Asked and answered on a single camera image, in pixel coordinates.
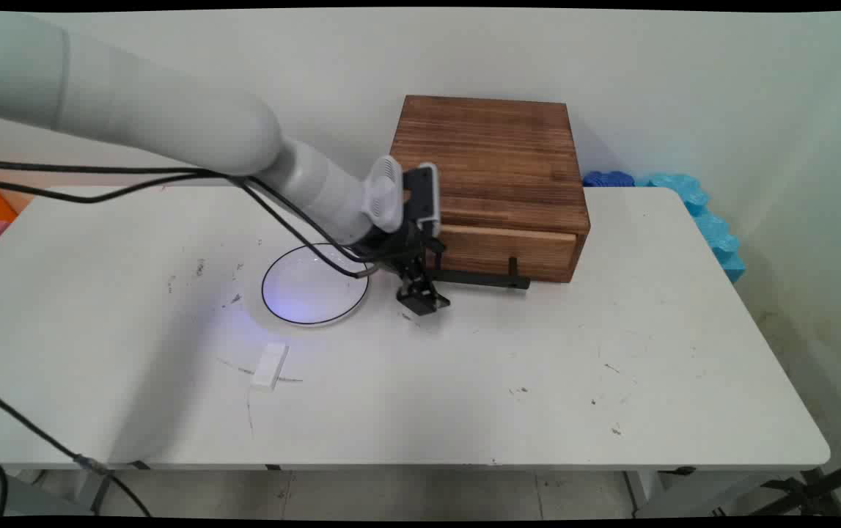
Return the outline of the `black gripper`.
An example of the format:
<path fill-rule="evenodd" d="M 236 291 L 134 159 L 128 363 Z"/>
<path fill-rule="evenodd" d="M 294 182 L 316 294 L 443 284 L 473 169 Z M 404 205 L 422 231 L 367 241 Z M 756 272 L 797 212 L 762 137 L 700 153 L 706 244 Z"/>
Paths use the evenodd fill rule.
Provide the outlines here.
<path fill-rule="evenodd" d="M 427 255 L 439 260 L 447 247 L 435 236 L 433 221 L 405 220 L 397 231 L 387 233 L 371 227 L 356 242 L 356 257 L 379 264 L 401 278 L 397 300 L 414 315 L 431 315 L 450 307 L 451 301 L 435 287 L 434 275 L 426 269 Z"/>

